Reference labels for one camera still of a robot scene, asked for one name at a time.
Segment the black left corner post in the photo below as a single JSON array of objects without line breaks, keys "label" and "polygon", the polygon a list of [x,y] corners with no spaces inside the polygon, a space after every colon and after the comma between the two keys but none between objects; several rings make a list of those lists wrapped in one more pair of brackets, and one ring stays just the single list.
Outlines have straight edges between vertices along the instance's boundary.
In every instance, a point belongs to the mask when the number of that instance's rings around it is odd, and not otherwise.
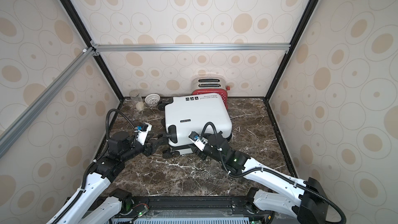
[{"label": "black left corner post", "polygon": [[100,70],[102,71],[105,79],[109,83],[111,89],[115,93],[116,97],[120,102],[124,101],[124,96],[119,89],[116,81],[114,80],[112,74],[108,66],[106,65],[104,59],[102,58],[101,54],[96,50],[94,47],[93,39],[89,34],[86,25],[83,23],[82,19],[80,18],[75,6],[73,5],[71,0],[59,0],[63,8],[65,9],[66,13],[68,14],[69,18],[71,19],[73,25],[75,26],[77,32],[79,33],[80,37],[83,39],[84,43],[87,47],[93,48],[95,51],[94,60],[96,61],[97,65],[99,66]]}]

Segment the white perforated strainer bowl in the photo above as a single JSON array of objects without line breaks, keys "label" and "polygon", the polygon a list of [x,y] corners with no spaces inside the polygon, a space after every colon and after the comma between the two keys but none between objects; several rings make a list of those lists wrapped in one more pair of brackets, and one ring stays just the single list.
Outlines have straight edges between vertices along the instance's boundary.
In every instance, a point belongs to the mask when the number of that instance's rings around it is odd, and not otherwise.
[{"label": "white perforated strainer bowl", "polygon": [[149,106],[156,106],[160,102],[161,97],[156,94],[152,93],[145,97],[145,103]]}]

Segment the black corner frame post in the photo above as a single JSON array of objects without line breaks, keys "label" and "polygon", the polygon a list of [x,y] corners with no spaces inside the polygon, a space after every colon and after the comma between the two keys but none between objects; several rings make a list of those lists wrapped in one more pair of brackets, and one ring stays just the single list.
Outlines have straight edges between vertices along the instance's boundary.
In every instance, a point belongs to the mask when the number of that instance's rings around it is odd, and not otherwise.
[{"label": "black corner frame post", "polygon": [[316,8],[318,2],[319,2],[319,0],[309,0],[308,1],[306,8],[304,9],[303,15],[302,15],[301,19],[299,20],[296,30],[292,36],[292,39],[290,42],[290,48],[284,55],[284,57],[281,61],[281,64],[279,65],[278,70],[272,80],[269,90],[264,98],[265,103],[270,101],[270,99],[271,99],[271,97],[272,97],[272,95],[273,95],[289,61],[290,61],[290,58],[292,57],[293,52],[295,51],[295,49],[302,37],[302,34],[304,33],[304,30],[307,27],[309,20],[315,11],[315,8]]}]

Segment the aluminium rail back wall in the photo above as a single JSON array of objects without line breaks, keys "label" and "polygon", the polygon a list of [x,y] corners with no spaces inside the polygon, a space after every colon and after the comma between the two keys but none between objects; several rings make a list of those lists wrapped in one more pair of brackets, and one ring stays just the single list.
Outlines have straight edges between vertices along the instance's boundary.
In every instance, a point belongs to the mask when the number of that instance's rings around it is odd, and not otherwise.
[{"label": "aluminium rail back wall", "polygon": [[152,44],[152,45],[104,45],[94,46],[99,52],[151,52],[151,51],[256,51],[290,49],[289,43],[253,44]]}]

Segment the aluminium rail left wall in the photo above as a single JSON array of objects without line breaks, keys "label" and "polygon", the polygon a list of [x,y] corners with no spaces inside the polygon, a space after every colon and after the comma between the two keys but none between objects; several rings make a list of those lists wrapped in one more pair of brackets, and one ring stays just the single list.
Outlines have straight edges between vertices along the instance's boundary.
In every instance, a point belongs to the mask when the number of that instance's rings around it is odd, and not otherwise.
[{"label": "aluminium rail left wall", "polygon": [[92,57],[94,49],[87,47],[69,66],[47,87],[39,97],[1,135],[1,157],[12,147],[24,131],[31,125],[45,107],[57,96],[63,87],[77,73],[81,66]]}]

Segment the clear glass jar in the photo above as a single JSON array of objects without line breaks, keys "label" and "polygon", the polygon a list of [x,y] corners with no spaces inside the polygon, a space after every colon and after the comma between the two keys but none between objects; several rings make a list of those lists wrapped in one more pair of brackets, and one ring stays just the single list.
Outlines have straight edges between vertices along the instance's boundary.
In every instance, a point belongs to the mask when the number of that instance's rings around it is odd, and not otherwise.
[{"label": "clear glass jar", "polygon": [[137,111],[143,111],[146,108],[139,90],[130,91],[129,96]]}]

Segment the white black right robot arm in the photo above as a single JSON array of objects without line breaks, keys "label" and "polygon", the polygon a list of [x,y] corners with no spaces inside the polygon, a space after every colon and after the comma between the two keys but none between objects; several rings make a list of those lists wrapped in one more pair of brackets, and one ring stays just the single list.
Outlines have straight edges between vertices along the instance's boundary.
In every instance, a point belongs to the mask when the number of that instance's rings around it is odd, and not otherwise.
[{"label": "white black right robot arm", "polygon": [[295,217],[301,224],[327,224],[328,209],[333,208],[340,216],[338,222],[347,222],[344,212],[326,196],[319,181],[288,176],[233,149],[212,122],[206,123],[201,133],[192,131],[189,139],[195,154],[219,162],[227,176],[252,180],[270,189],[249,194],[249,203],[256,209]]}]

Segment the red polka dot toaster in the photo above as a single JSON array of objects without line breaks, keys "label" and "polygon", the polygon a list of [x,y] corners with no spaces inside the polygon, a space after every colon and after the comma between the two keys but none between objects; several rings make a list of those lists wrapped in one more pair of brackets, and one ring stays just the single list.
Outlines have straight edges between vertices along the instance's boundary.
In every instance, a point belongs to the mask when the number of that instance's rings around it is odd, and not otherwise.
[{"label": "red polka dot toaster", "polygon": [[227,85],[223,78],[206,77],[196,78],[191,83],[192,95],[217,93],[221,96],[226,109],[228,109],[228,91],[230,86]]}]

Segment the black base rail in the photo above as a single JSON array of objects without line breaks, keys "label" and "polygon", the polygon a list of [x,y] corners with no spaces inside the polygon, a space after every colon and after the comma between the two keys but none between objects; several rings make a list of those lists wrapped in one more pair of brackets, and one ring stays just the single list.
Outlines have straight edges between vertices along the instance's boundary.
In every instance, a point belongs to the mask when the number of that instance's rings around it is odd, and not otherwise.
[{"label": "black base rail", "polygon": [[101,224],[270,224],[274,211],[256,210],[245,196],[133,197],[132,211]]}]

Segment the white hard shell suitcase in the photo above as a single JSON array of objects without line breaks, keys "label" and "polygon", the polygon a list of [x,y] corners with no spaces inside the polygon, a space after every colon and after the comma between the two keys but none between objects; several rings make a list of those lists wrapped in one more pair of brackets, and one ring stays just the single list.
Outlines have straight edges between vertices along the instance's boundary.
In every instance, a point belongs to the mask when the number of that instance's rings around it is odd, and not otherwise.
[{"label": "white hard shell suitcase", "polygon": [[232,122],[221,95],[207,93],[163,99],[158,109],[165,112],[162,125],[165,126],[169,148],[163,151],[162,157],[172,157],[192,153],[189,139],[191,132],[200,136],[204,125],[212,122],[222,137],[228,141],[232,138]]}]

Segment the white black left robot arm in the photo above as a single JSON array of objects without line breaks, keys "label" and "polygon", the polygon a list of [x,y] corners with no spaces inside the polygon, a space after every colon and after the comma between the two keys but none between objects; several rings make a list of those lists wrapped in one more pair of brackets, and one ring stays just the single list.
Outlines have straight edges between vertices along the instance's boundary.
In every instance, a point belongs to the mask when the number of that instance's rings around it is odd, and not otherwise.
[{"label": "white black left robot arm", "polygon": [[111,109],[105,119],[107,149],[94,159],[83,175],[81,186],[67,203],[49,220],[50,224],[77,224],[94,201],[124,170],[125,163],[139,154],[153,155],[158,147],[167,144],[167,134],[152,138],[149,123],[133,126],[133,135],[126,131],[110,134],[109,119],[112,113],[121,115],[130,125],[131,120],[120,110]]}]

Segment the aluminium rail wall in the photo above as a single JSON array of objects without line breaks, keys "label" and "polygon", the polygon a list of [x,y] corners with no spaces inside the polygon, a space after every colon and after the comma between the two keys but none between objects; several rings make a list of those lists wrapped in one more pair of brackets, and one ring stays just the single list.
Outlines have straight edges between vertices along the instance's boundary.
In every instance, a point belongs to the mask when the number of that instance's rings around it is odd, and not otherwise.
[{"label": "aluminium rail wall", "polygon": [[87,47],[69,66],[47,87],[39,97],[1,135],[1,157],[12,147],[24,131],[31,125],[45,107],[57,96],[63,87],[77,73],[81,66],[92,57],[94,49]]},{"label": "aluminium rail wall", "polygon": [[152,44],[152,45],[104,45],[94,46],[99,52],[151,52],[151,51],[256,51],[290,49],[289,43],[253,44]]}]

